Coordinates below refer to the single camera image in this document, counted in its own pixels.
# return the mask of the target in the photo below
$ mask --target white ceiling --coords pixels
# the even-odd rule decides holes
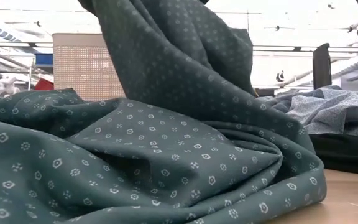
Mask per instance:
[[[249,28],[255,45],[344,46],[356,41],[354,34],[338,29],[358,22],[356,0],[211,0],[208,7],[229,26]],[[59,32],[100,33],[97,18],[77,0],[0,0],[0,26],[22,41],[36,42],[51,42],[51,35]],[[256,57],[253,83],[271,85],[281,70],[287,77],[302,73],[311,68],[309,60]]]

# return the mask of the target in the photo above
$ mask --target mannequin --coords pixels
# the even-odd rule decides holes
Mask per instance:
[[[3,74],[0,79],[0,96],[2,93],[6,93],[4,97],[16,94],[20,92],[18,87],[15,87],[16,77],[13,75]]]

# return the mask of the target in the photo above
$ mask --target perforated panel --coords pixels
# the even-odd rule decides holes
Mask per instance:
[[[54,34],[55,88],[73,88],[87,101],[125,96],[102,35]]]

